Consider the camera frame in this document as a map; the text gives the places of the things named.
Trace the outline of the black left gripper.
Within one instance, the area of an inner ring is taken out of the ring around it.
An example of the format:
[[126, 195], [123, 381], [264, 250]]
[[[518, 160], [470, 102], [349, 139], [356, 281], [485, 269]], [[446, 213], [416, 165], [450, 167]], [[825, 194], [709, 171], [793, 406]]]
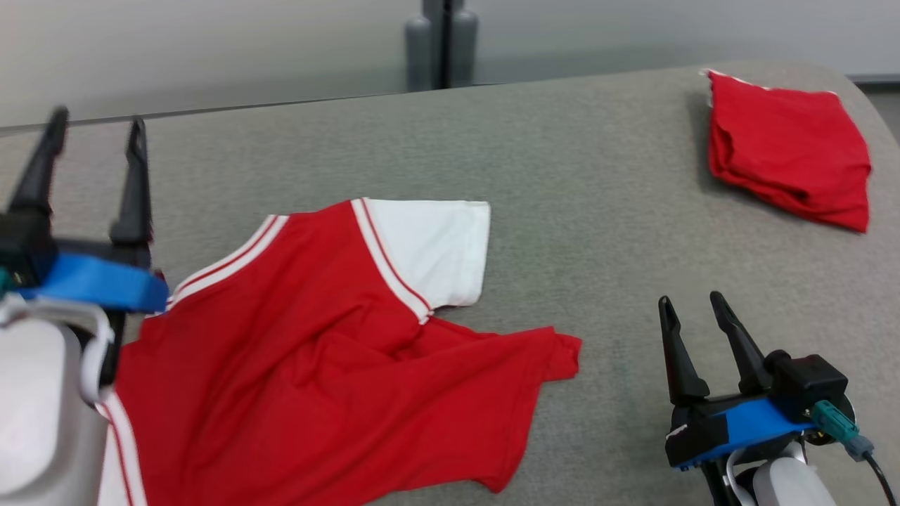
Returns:
[[127, 172], [121, 208], [106, 242], [55, 239], [51, 234], [49, 196], [57, 159], [65, 146], [70, 125], [67, 107], [56, 107], [25, 165], [12, 200], [11, 214], [28, 212], [28, 273], [48, 275], [61, 253], [96, 257], [116, 264], [151, 269], [149, 244], [153, 240], [153, 215], [149, 183], [147, 128], [142, 118], [131, 120], [125, 148]]

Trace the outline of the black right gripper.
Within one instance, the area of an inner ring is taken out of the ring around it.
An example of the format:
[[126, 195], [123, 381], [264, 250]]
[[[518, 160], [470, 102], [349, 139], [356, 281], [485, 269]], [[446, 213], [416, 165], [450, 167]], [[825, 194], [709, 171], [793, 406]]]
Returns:
[[[771, 387], [772, 376], [765, 369], [761, 349], [720, 292], [710, 292], [710, 302], [738, 368], [739, 392], [764, 393]], [[700, 467], [727, 459], [737, 451], [742, 452], [738, 464], [773, 458], [773, 403], [765, 395], [708, 397], [710, 388], [695, 371], [671, 299], [659, 298], [658, 309], [669, 400], [673, 405], [671, 431], [665, 442], [669, 465], [679, 469]]]

